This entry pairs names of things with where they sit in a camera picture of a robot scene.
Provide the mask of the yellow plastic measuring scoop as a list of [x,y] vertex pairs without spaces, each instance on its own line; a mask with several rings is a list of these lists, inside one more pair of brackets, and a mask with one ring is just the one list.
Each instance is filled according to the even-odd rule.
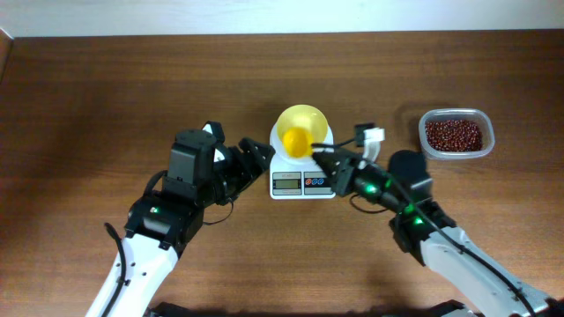
[[288,129],[282,137],[282,144],[286,153],[293,159],[310,156],[312,153],[311,144],[313,142],[313,135],[307,129],[300,127]]

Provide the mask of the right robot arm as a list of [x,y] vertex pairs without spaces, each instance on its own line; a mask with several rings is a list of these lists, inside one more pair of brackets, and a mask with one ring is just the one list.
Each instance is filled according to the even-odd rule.
[[445,278],[484,316],[561,316],[563,302],[482,251],[432,195],[424,155],[394,153],[387,167],[337,146],[315,146],[313,160],[338,196],[353,195],[394,212],[389,226],[400,249]]

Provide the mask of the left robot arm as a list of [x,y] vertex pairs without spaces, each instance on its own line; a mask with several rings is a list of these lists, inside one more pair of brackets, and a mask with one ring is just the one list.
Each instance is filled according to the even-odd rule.
[[90,316],[142,316],[204,224],[211,205],[233,204],[268,171],[275,150],[244,137],[224,144],[218,122],[177,133],[166,170],[153,175],[128,213],[124,236],[106,230],[118,253]]

